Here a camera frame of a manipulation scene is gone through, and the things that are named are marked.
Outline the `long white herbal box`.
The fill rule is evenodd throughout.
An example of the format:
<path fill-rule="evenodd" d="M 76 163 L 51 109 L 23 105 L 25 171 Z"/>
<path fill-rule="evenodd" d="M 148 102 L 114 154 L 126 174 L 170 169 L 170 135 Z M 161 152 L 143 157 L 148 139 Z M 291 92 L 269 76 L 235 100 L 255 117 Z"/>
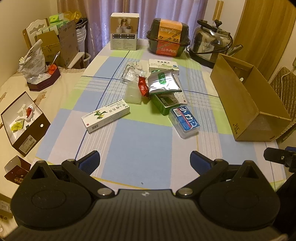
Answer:
<path fill-rule="evenodd" d="M 117 100 L 82 117 L 88 133 L 92 133 L 105 125 L 129 114 L 130 106 L 123 100 Z"/>

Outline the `blue label plastic case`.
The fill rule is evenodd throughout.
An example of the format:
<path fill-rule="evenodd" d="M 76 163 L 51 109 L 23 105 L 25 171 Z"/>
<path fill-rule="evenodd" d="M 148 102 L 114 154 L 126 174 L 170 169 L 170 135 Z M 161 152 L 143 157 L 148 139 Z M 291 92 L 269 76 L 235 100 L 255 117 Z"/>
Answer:
<path fill-rule="evenodd" d="M 181 138 L 192 137 L 200 130 L 200 124 L 185 105 L 172 108 L 169 119 Z"/>

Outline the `white remote control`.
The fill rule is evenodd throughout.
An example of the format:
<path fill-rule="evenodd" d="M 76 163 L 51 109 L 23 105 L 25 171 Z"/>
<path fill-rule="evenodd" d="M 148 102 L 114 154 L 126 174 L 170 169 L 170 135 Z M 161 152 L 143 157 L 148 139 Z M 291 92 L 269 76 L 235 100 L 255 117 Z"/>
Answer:
<path fill-rule="evenodd" d="M 162 93 L 158 95 L 158 98 L 165 107 L 188 103 L 184 92 Z"/>

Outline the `green throat spray box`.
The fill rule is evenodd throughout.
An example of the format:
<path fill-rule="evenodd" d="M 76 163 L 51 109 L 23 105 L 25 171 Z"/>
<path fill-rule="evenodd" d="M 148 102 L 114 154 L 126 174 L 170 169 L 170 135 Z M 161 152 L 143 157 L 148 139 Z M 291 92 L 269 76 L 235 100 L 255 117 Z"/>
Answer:
<path fill-rule="evenodd" d="M 173 93 L 152 94 L 149 97 L 162 115 L 168 115 L 170 109 L 182 104 Z"/>

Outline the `translucent plastic container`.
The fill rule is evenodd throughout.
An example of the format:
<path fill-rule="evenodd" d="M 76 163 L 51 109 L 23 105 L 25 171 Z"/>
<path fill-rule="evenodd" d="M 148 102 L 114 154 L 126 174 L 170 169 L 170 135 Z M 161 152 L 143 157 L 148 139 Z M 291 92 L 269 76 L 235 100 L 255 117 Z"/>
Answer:
<path fill-rule="evenodd" d="M 141 104 L 142 95 L 138 88 L 138 83 L 130 81 L 126 85 L 125 102 L 131 104 Z"/>

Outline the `silver green foil pouch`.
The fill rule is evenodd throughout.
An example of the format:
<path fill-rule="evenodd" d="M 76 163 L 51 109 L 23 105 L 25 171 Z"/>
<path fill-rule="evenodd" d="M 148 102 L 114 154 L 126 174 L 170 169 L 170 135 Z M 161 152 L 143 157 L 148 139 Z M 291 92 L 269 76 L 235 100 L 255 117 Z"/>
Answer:
<path fill-rule="evenodd" d="M 164 70 L 151 73 L 147 80 L 149 94 L 182 92 L 173 70 Z"/>

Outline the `red small sachet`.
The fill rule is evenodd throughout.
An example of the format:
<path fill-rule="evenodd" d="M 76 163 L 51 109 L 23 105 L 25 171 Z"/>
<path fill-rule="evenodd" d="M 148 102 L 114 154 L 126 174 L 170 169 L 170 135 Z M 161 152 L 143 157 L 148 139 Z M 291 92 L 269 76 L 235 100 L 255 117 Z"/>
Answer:
<path fill-rule="evenodd" d="M 149 97 L 149 88 L 147 86 L 145 77 L 139 76 L 138 78 L 138 88 L 142 96 Z"/>

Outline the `clear plastic packaging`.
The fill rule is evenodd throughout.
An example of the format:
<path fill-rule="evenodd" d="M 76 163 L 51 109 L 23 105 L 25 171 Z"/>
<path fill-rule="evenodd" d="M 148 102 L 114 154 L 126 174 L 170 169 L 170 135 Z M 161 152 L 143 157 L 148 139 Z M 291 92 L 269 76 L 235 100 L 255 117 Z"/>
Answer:
<path fill-rule="evenodd" d="M 149 72 L 143 67 L 140 62 L 133 61 L 128 62 L 122 75 L 121 79 L 125 82 L 136 81 L 138 82 L 139 77 L 148 77 Z"/>

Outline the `white green medicine box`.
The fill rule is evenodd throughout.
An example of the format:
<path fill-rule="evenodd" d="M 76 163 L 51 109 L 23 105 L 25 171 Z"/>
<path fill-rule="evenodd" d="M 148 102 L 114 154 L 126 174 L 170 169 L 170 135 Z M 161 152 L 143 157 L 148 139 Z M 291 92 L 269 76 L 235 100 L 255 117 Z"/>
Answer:
<path fill-rule="evenodd" d="M 172 70 L 174 74 L 179 75 L 177 62 L 168 60 L 149 59 L 149 72 Z"/>

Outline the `plaid tablecloth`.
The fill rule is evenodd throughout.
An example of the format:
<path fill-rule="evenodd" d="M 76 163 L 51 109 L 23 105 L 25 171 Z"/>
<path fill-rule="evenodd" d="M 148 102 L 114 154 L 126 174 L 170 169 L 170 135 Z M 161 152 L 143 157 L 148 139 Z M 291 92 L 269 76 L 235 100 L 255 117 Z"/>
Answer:
<path fill-rule="evenodd" d="M 79 159 L 93 150 L 101 163 L 93 176 L 113 189 L 177 190 L 196 178 L 190 166 L 192 151 L 231 164 L 252 160 L 273 188 L 285 181 L 281 165 L 263 157 L 275 142 L 237 142 L 210 79 L 210 69 L 186 54 L 177 58 L 180 82 L 188 108 L 201 128 L 187 139 L 179 136 L 167 116 L 151 101 L 132 104 L 128 115 L 88 133 L 82 117 L 122 99 L 126 85 L 121 75 L 128 63 L 147 68 L 153 55 L 145 47 L 137 51 L 112 51 L 105 47 L 93 59 L 58 111 L 36 153 L 36 160 L 60 164 Z"/>

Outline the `dark wooden tray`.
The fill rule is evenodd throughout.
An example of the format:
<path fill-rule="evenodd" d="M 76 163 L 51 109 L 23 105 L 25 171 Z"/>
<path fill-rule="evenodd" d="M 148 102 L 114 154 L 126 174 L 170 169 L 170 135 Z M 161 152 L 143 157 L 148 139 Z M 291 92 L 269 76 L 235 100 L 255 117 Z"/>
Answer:
<path fill-rule="evenodd" d="M 39 91 L 44 90 L 45 88 L 53 85 L 60 76 L 61 76 L 60 70 L 59 70 L 59 68 L 57 68 L 50 77 L 48 77 L 42 81 L 39 81 L 38 83 L 27 83 L 27 86 L 30 91 L 39 92 Z"/>

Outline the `brown cardboard boxes stack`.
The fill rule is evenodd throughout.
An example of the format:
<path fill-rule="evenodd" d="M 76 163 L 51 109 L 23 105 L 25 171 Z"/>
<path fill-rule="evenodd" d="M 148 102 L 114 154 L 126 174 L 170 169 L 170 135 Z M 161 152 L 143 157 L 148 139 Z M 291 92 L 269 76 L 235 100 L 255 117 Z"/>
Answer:
<path fill-rule="evenodd" d="M 45 61 L 52 63 L 56 54 L 60 52 L 55 63 L 60 67 L 68 68 L 79 48 L 77 44 L 76 25 L 69 21 L 57 31 L 50 30 L 35 37 L 35 40 L 42 40 L 41 49 Z"/>

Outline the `white carved chair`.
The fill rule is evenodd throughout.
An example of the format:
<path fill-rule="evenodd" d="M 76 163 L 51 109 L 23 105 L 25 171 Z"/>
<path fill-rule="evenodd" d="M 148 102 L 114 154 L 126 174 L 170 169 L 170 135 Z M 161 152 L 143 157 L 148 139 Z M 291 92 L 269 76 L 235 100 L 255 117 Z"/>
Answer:
<path fill-rule="evenodd" d="M 45 18 L 43 20 L 35 20 L 31 22 L 29 26 L 23 30 L 23 38 L 28 49 L 30 49 L 36 43 L 35 37 L 37 32 L 45 27 L 48 27 L 48 25 L 48 19 Z"/>

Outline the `black orange food container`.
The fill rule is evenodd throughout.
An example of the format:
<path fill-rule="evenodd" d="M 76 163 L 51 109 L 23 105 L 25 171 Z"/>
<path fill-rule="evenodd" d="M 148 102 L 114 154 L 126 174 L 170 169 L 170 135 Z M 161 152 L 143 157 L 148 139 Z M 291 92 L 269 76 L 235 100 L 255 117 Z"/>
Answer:
<path fill-rule="evenodd" d="M 146 38 L 152 53 L 179 57 L 190 44 L 189 26 L 178 21 L 155 18 Z"/>

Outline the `white product carton box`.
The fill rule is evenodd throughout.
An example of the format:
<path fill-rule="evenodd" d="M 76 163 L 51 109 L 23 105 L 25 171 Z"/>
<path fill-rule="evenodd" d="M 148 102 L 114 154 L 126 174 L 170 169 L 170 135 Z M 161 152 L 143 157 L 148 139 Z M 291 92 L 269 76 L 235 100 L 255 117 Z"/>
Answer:
<path fill-rule="evenodd" d="M 135 51 L 138 40 L 139 13 L 112 13 L 110 49 Z"/>

